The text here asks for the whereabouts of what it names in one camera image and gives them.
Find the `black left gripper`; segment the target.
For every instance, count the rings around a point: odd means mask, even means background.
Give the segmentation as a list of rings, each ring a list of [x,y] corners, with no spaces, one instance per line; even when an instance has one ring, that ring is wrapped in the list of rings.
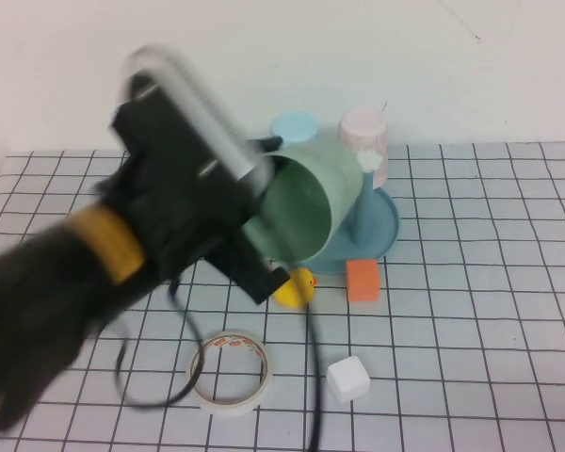
[[[160,279],[205,259],[257,304],[289,281],[288,271],[270,267],[242,230],[261,210],[267,160],[234,175],[225,160],[239,163],[241,156],[229,143],[208,143],[215,129],[199,131],[162,91],[123,103],[112,128],[129,156],[98,191],[130,221]],[[280,136],[259,137],[244,149],[272,153],[282,145]]]

